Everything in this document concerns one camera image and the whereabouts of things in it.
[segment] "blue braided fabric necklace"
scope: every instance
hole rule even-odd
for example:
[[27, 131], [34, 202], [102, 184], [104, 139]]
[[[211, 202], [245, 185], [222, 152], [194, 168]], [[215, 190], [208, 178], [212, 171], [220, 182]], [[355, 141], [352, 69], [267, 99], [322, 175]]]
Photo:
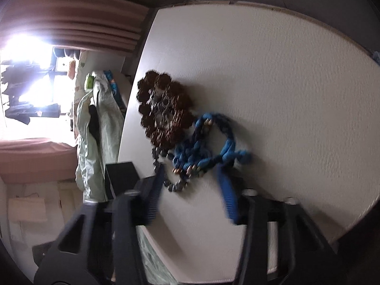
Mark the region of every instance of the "blue braided fabric necklace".
[[[206, 141], [210, 128], [216, 125], [227, 137], [226, 143], [218, 155], [212, 156], [211, 150], [207, 147]], [[165, 177], [164, 186], [170, 192], [182, 191], [189, 180], [193, 177], [202, 177], [208, 170], [216, 164], [230, 164], [237, 160], [241, 164], [251, 161], [251, 153], [246, 150], [236, 149], [236, 142], [229, 123], [229, 119], [218, 113], [205, 113], [195, 122], [194, 133], [177, 144], [174, 153], [161, 148], [153, 148], [153, 165], [158, 168], [158, 157], [167, 157], [173, 162], [173, 173], [178, 174], [180, 179], [175, 184]]]

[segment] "white tabletop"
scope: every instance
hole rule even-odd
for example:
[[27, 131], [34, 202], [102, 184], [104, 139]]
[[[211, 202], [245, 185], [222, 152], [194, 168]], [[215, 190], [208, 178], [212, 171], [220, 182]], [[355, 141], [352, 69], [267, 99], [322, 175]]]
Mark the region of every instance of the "white tabletop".
[[[158, 11], [119, 155], [142, 177], [153, 174], [152, 147], [140, 126], [136, 84], [150, 69], [185, 84], [199, 113], [229, 116], [238, 146], [257, 156], [242, 166], [247, 183], [279, 200], [299, 198], [330, 241], [376, 202], [380, 67], [332, 29], [268, 7]], [[225, 138], [215, 131], [212, 140], [220, 148]], [[163, 190], [160, 215], [145, 232], [178, 281], [212, 282], [233, 279], [243, 230], [225, 217], [211, 172], [181, 194]]]

